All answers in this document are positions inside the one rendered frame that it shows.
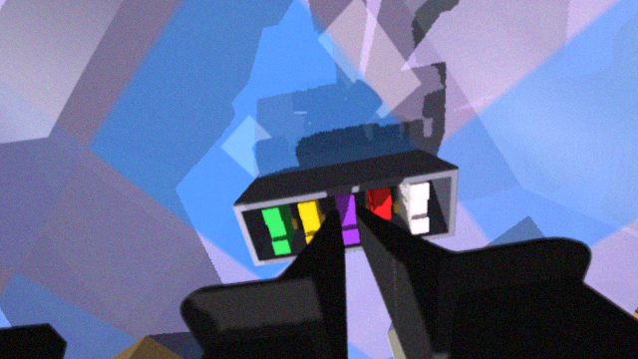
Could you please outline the red fuse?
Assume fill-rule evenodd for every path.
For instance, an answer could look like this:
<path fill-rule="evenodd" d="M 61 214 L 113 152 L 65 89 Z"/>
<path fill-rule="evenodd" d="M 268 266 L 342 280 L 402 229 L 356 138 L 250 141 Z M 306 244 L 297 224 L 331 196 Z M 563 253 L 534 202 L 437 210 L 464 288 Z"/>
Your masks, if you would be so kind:
<path fill-rule="evenodd" d="M 391 218 L 391 190 L 381 187 L 367 190 L 369 210 L 392 222 Z"/>

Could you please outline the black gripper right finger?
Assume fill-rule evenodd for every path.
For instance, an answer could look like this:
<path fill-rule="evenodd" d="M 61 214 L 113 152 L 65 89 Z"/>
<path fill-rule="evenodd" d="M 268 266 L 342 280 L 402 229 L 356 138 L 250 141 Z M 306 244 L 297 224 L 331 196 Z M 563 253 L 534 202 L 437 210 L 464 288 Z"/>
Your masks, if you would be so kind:
<path fill-rule="evenodd" d="M 592 251 L 571 237 L 543 237 L 454 251 L 355 206 L 366 258 L 407 359 L 450 359 L 457 297 L 467 291 L 574 275 Z"/>

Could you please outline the yellow fuse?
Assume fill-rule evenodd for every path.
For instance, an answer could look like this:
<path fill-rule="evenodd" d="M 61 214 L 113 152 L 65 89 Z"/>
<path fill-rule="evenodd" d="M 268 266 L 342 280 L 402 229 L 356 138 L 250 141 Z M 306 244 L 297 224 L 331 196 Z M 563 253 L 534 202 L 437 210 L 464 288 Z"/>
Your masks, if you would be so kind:
<path fill-rule="evenodd" d="M 308 243 L 322 224 L 317 198 L 299 201 L 298 207 L 301 219 L 303 220 L 306 240 Z"/>

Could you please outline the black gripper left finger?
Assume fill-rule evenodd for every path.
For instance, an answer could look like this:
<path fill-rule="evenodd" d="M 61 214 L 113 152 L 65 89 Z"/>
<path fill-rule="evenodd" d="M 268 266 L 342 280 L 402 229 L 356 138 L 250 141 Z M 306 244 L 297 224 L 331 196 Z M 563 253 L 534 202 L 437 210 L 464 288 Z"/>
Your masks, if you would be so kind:
<path fill-rule="evenodd" d="M 182 301 L 179 312 L 203 352 L 211 343 L 304 334 L 317 359 L 348 359 L 346 252 L 338 209 L 279 275 L 201 287 Z"/>

